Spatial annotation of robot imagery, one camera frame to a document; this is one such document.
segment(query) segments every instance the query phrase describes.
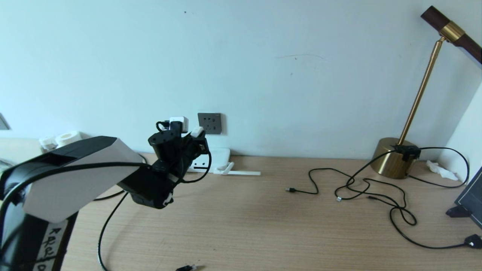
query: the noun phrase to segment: desk lamp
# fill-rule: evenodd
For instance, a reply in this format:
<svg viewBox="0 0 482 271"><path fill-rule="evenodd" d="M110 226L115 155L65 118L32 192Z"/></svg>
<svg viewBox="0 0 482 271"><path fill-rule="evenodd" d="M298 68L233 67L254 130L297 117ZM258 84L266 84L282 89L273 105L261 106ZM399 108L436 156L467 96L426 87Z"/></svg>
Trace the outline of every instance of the desk lamp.
<svg viewBox="0 0 482 271"><path fill-rule="evenodd" d="M440 39L435 43L430 60L428 61L427 69L418 89L417 96L408 115L408 119L403 128L400 138L385 137L382 138L375 149L373 157L377 157L391 150L395 150L396 146L413 146L411 142L405 140L407 136L410 124L415 116L418 108L418 104L422 99L423 92L427 86L428 79L432 73L435 60L439 54L442 43L447 41L452 43L456 47L461 47L467 51L479 64L482 64L482 48L471 39L464 30L462 30L453 21L449 20L445 15L438 11L435 7L430 6L420 17L422 17L428 24L435 28L440 34ZM399 152L391 152L384 157L376 160L371 164L372 168L380 175L394 178L403 179L409 173L412 168L412 164L416 160L416 156L405 156Z"/></svg>

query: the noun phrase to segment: wooden desk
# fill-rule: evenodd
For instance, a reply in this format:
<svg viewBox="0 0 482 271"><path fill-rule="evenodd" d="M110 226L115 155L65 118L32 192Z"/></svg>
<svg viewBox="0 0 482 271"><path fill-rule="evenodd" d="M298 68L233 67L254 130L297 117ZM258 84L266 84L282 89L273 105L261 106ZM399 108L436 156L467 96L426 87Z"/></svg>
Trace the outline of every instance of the wooden desk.
<svg viewBox="0 0 482 271"><path fill-rule="evenodd" d="M126 198L103 239L103 260L110 271L174 271L187 264L203 271L319 270L478 270L482 251L470 248L430 250L402 238L388 218L389 206L359 197L337 202L335 188L346 178L316 172L319 195L288 193L285 187L314 190L307 172L334 167L354 173L366 161L233 157L239 170L261 176L218 176L180 185L174 203L163 210L136 205ZM420 163L412 172L431 181L456 184L429 172ZM387 180L370 168L360 177ZM413 239L428 245L459 244L481 234L468 218L449 218L445 211L462 191L412 179L390 180L407 192L409 209L419 224L396 221ZM371 191L401 194L373 184ZM101 270L96 247L99 232L120 197L92 202L80 211L63 270Z"/></svg>

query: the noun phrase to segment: cable connector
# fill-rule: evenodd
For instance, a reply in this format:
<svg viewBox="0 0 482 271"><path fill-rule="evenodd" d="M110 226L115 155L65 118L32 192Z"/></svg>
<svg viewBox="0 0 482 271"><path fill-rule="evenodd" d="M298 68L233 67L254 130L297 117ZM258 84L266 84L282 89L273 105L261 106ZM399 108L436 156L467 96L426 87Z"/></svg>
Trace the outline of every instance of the cable connector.
<svg viewBox="0 0 482 271"><path fill-rule="evenodd" d="M176 271L195 271L198 269L198 266L193 264L193 265L186 265L181 268L176 269Z"/></svg>
<svg viewBox="0 0 482 271"><path fill-rule="evenodd" d="M418 159L420 157L420 153L422 150L415 146L405 146L405 145L395 145L392 146L393 149L397 152L403 155L402 160L407 162L409 157L413 156L414 159Z"/></svg>
<svg viewBox="0 0 482 271"><path fill-rule="evenodd" d="M464 243L471 248L482 248L482 237L474 234L465 238Z"/></svg>

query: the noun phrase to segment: plug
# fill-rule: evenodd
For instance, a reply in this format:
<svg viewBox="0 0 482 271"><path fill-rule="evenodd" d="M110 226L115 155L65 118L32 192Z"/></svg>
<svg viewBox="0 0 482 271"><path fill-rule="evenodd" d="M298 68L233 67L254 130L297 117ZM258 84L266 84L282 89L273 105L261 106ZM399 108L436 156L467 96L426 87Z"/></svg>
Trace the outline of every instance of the plug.
<svg viewBox="0 0 482 271"><path fill-rule="evenodd" d="M465 238L464 243L471 248L482 248L482 237L474 234Z"/></svg>
<svg viewBox="0 0 482 271"><path fill-rule="evenodd" d="M198 269L198 266L193 264L193 265L186 265L181 268L176 269L176 271L195 271Z"/></svg>

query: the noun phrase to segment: gray wall outlet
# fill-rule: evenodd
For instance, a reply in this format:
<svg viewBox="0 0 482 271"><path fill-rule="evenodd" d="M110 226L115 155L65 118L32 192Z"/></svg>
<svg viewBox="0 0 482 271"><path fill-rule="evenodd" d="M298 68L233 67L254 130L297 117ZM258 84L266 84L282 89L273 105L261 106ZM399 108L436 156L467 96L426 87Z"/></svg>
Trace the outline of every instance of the gray wall outlet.
<svg viewBox="0 0 482 271"><path fill-rule="evenodd" d="M0 130L10 130L10 127L8 127L7 122L3 118L3 116L0 114Z"/></svg>
<svg viewBox="0 0 482 271"><path fill-rule="evenodd" d="M198 113L199 126L204 128L206 134L221 134L221 113Z"/></svg>

